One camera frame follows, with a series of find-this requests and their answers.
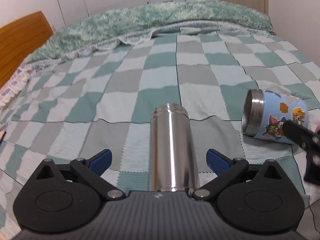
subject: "teal checkered blanket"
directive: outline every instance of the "teal checkered blanket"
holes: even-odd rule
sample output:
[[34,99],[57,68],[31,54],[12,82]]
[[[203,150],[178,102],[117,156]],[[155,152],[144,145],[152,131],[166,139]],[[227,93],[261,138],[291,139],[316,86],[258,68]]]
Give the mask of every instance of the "teal checkered blanket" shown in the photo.
[[301,179],[305,152],[241,133],[245,96],[255,88],[302,98],[314,129],[319,78],[320,69],[289,42],[243,30],[168,33],[51,66],[0,117],[8,123],[0,144],[0,228],[7,236],[19,231],[13,200],[44,158],[68,163],[109,148],[113,161],[102,177],[125,192],[147,190],[151,113],[177,103],[189,113],[201,184],[215,177],[205,161],[209,148],[250,163],[276,159],[305,200],[299,232],[319,239],[312,210],[320,209],[320,193]]

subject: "ribbed surface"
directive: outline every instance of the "ribbed surface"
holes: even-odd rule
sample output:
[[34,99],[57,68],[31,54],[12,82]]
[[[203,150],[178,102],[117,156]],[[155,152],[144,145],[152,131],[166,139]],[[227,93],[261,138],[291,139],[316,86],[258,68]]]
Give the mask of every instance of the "ribbed surface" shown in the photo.
[[302,240],[295,232],[257,236],[222,221],[209,203],[191,200],[184,192],[132,192],[124,200],[109,202],[87,226],[59,236],[27,231],[15,240]]

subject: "blue cartoon cup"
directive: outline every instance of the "blue cartoon cup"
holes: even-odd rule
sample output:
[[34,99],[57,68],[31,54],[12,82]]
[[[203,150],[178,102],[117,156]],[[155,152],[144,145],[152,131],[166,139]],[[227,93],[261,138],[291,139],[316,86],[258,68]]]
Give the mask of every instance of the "blue cartoon cup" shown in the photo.
[[242,115],[243,134],[293,144],[282,130],[286,120],[308,127],[308,108],[302,99],[269,90],[248,91]]

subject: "circular pad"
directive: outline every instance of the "circular pad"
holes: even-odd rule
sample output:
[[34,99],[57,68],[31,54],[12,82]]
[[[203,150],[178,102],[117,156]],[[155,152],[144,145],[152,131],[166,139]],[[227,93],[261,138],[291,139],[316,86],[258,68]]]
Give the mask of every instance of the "circular pad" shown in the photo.
[[37,200],[37,206],[43,211],[59,212],[68,208],[73,202],[72,195],[61,190],[49,191],[41,194]]
[[101,205],[99,195],[76,182],[36,181],[17,196],[13,211],[22,229],[52,234],[74,230],[92,220]]
[[304,212],[300,194],[276,182],[232,185],[220,193],[217,207],[234,227],[261,235],[296,229]]

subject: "wooden headboard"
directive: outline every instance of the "wooden headboard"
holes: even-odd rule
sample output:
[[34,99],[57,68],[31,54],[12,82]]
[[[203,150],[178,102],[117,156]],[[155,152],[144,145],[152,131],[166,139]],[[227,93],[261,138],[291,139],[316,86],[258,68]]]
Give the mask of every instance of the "wooden headboard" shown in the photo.
[[52,34],[41,11],[0,28],[0,87],[9,80],[23,59],[43,45]]

